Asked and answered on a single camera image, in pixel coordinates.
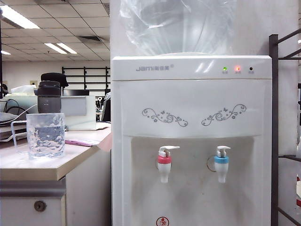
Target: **decorative swirl pattern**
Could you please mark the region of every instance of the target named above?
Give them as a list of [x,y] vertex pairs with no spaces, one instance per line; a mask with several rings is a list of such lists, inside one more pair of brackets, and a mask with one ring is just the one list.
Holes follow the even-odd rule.
[[186,127],[188,125],[188,122],[185,121],[184,119],[180,117],[176,117],[172,115],[171,113],[162,111],[159,114],[157,114],[153,109],[151,108],[145,108],[142,111],[142,115],[146,116],[148,118],[151,118],[154,122],[165,122],[165,123],[172,123],[172,122],[177,122],[179,126],[181,127]]
[[228,111],[225,107],[223,110],[218,111],[218,113],[215,113],[214,115],[209,115],[206,119],[202,121],[203,126],[209,126],[212,121],[223,121],[227,120],[229,118],[236,119],[236,116],[238,114],[242,114],[246,111],[246,106],[242,104],[236,105],[232,111]]

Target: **warning sticker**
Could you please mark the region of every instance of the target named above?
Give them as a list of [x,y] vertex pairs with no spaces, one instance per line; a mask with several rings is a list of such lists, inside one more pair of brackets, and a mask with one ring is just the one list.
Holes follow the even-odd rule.
[[159,217],[156,221],[156,226],[169,226],[169,220],[167,217]]

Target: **wall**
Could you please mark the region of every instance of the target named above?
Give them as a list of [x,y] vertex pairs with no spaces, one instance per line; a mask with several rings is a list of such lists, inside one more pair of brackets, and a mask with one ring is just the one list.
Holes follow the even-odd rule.
[[[111,57],[137,55],[136,47],[127,40],[119,20],[119,6],[120,0],[111,2]],[[269,35],[275,33],[281,38],[298,29],[298,8],[297,0],[238,0],[233,54],[268,55]],[[297,48],[297,37],[294,37],[281,44],[279,54],[286,56]],[[280,62],[279,72],[279,150],[294,154],[297,142],[298,62]],[[294,162],[281,159],[279,164],[279,206],[300,218],[295,210]],[[281,226],[293,225],[281,214],[279,222]]]
[[109,61],[38,61],[38,62],[3,62],[3,81],[8,89],[29,85],[30,80],[40,82],[40,77],[47,72],[62,72],[63,67],[106,67]]

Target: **computer monitor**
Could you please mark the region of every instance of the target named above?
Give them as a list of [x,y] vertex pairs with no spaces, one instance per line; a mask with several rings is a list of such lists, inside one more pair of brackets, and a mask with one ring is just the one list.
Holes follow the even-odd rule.
[[88,89],[64,89],[63,96],[89,96],[90,91]]

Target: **ceiling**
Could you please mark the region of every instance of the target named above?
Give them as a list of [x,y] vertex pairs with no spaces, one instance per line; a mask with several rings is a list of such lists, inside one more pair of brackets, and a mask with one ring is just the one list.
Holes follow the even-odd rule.
[[[3,61],[110,60],[110,0],[0,0],[40,29],[18,29],[1,21]],[[81,42],[77,36],[98,36],[102,42]],[[77,54],[60,54],[44,43],[62,42]]]

